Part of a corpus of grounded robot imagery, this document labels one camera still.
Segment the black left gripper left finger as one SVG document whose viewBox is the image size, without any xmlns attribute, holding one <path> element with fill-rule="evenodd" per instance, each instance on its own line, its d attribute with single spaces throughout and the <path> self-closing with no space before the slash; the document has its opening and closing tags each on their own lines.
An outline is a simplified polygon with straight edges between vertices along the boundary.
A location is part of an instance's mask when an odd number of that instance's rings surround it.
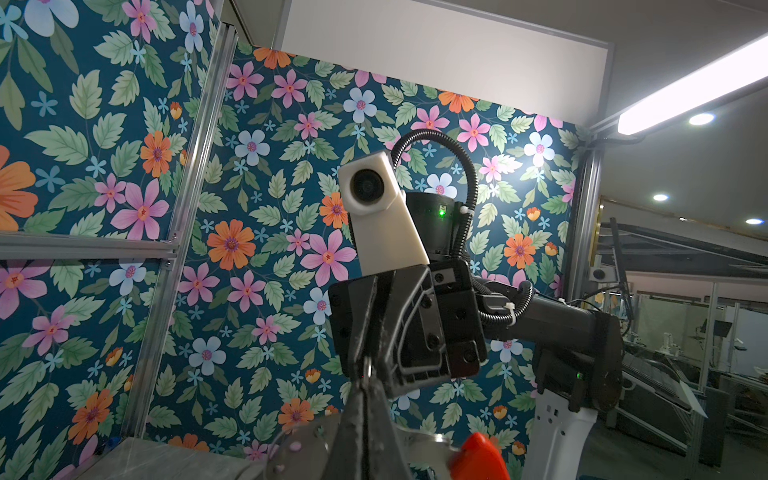
<svg viewBox="0 0 768 480">
<path fill-rule="evenodd" d="M 366 478 L 366 395 L 369 380 L 352 384 L 339 422 L 323 480 L 362 480 Z"/>
</svg>

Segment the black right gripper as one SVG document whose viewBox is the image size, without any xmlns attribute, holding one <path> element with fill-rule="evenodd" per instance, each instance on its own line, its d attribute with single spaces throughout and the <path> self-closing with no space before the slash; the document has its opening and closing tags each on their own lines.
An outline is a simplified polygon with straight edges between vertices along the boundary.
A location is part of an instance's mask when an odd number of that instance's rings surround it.
<svg viewBox="0 0 768 480">
<path fill-rule="evenodd" d="M 343 374 L 366 364 L 391 398 L 476 375 L 488 353 L 468 264 L 452 259 L 338 282 L 330 326 Z"/>
</svg>

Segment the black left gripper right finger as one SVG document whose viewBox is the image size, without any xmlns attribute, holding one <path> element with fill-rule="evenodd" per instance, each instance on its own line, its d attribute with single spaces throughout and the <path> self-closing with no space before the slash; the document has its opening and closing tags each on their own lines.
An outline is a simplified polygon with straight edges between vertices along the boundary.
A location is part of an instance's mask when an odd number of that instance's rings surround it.
<svg viewBox="0 0 768 480">
<path fill-rule="evenodd" d="M 367 478 L 411 479 L 402 443 L 390 418 L 389 400 L 378 379 L 367 387 Z"/>
</svg>

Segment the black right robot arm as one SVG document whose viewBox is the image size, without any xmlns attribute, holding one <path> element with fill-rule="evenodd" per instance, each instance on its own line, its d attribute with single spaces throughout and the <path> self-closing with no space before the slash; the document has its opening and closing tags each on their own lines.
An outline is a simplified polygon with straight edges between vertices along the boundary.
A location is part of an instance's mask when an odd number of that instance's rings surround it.
<svg viewBox="0 0 768 480">
<path fill-rule="evenodd" d="M 475 375 L 489 340 L 536 346 L 539 406 L 524 475 L 572 479 L 599 411 L 621 393 L 623 341 L 611 315 L 538 295 L 531 283 L 474 277 L 459 224 L 469 208 L 434 194 L 345 197 L 359 279 L 332 286 L 331 326 L 352 386 L 322 475 L 406 479 L 424 463 L 446 479 L 505 479 L 482 433 L 460 447 L 408 430 L 388 403 L 409 390 Z"/>
</svg>

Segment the ceiling strip light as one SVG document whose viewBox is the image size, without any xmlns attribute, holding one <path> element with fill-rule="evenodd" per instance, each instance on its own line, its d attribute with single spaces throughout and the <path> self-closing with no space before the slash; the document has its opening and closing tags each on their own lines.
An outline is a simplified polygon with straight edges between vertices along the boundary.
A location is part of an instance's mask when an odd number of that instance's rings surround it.
<svg viewBox="0 0 768 480">
<path fill-rule="evenodd" d="M 618 117 L 617 132 L 644 132 L 766 78 L 763 35 L 630 106 Z"/>
</svg>

